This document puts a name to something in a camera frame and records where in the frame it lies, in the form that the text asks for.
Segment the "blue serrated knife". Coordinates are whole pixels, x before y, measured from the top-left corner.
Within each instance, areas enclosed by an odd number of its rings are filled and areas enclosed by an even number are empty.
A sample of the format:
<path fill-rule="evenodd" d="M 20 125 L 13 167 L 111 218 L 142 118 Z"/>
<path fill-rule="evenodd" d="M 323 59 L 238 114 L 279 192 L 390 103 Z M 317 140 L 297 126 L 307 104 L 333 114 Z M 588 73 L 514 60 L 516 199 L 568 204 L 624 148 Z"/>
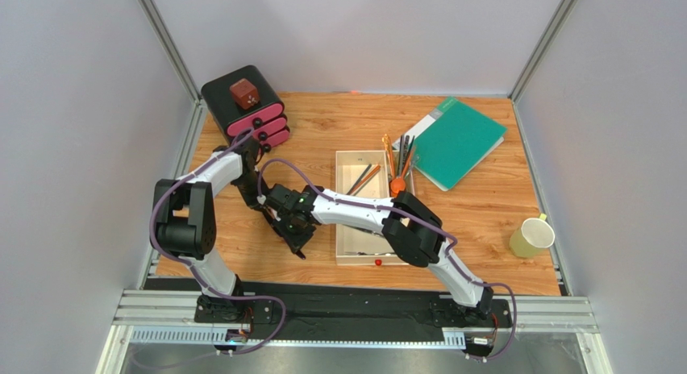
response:
<path fill-rule="evenodd" d="M 290 246 L 289 248 L 292 251 L 292 253 L 294 255 L 296 255 L 299 259 L 301 259 L 301 260 L 306 259 L 306 256 L 302 253 L 302 248 L 300 246 L 295 245 L 295 246 Z"/>

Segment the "blue-grey chopstick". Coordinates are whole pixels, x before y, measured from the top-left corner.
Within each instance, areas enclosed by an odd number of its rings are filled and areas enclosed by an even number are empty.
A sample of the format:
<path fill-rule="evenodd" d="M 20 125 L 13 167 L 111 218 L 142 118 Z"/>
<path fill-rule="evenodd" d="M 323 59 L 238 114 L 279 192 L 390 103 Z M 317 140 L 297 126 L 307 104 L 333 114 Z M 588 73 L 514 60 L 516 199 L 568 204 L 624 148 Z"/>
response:
<path fill-rule="evenodd" d="M 360 173 L 360 175 L 355 179 L 355 181 L 352 183 L 351 187 L 350 187 L 350 188 L 348 189 L 348 191 L 346 192 L 347 195 L 350 195 L 350 194 L 353 192 L 353 190 L 358 186 L 358 184 L 362 182 L 362 180 L 364 179 L 364 177 L 365 177 L 365 176 L 367 175 L 367 173 L 370 171 L 371 167 L 372 167 L 372 164 L 368 164 L 368 165 L 364 168 L 364 170 L 363 170 L 363 171 Z"/>

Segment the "orange chopstick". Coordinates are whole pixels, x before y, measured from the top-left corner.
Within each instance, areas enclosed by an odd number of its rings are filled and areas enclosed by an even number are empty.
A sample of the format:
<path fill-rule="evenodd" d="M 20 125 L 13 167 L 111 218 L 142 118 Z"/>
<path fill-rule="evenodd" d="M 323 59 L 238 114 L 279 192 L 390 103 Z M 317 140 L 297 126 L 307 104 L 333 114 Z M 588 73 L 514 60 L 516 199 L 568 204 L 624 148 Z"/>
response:
<path fill-rule="evenodd" d="M 367 171 L 365 175 L 356 184 L 352 186 L 352 188 L 348 192 L 348 195 L 357 195 L 360 192 L 360 190 L 380 172 L 380 170 L 381 166 L 378 164 L 376 167 Z"/>

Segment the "gold ornate spoon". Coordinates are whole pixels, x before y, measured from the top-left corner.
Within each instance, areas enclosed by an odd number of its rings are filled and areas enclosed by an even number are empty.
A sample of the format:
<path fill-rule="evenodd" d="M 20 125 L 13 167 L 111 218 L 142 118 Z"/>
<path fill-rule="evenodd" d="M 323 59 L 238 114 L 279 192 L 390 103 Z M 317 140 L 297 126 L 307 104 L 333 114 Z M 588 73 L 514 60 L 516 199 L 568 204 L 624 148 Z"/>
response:
<path fill-rule="evenodd" d="M 385 152 L 388 161 L 390 175 L 389 180 L 392 181 L 396 177 L 396 166 L 394 162 L 393 145 L 388 134 L 384 134 L 381 139 L 385 146 Z"/>

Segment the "black spoon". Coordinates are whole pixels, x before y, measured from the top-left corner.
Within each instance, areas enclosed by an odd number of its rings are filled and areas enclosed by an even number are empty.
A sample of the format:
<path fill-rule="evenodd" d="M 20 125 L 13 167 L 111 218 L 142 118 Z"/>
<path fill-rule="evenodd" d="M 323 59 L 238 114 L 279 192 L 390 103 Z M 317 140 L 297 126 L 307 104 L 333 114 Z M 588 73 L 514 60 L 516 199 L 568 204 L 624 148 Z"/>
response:
<path fill-rule="evenodd" d="M 405 164 L 406 156 L 406 141 L 408 140 L 407 135 L 402 135 L 399 139 L 399 149 L 398 149 L 398 175 L 402 174 L 402 169 Z"/>

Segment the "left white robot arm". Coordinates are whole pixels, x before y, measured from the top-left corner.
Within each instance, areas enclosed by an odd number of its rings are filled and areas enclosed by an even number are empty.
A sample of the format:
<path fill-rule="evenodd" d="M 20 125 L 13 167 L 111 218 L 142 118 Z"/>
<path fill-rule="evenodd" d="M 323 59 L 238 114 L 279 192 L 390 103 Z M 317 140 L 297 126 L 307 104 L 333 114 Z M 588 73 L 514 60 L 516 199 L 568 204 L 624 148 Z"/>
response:
<path fill-rule="evenodd" d="M 235 186 L 246 206 L 260 208 L 256 167 L 261 148 L 246 132 L 228 147 L 219 147 L 199 167 L 175 180 L 157 182 L 149 237 L 162 256 L 183 264 L 201 285 L 202 293 L 219 300 L 241 301 L 240 278 L 214 248 L 217 226 L 214 198 Z"/>

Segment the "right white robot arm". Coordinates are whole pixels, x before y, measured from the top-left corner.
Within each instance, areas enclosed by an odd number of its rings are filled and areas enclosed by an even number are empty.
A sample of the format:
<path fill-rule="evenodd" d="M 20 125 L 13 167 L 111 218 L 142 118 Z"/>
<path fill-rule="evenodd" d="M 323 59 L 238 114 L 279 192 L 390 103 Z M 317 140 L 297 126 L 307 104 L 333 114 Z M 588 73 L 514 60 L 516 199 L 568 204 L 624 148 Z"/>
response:
<path fill-rule="evenodd" d="M 493 290 L 449 255 L 454 239 L 443 230 L 441 220 L 411 193 L 365 198 L 320 186 L 297 191 L 276 184 L 257 201 L 270 226 L 298 257 L 303 256 L 302 248 L 320 225 L 343 225 L 372 233 L 384 238 L 404 263 L 428 268 L 467 316 L 487 319 L 491 315 Z"/>

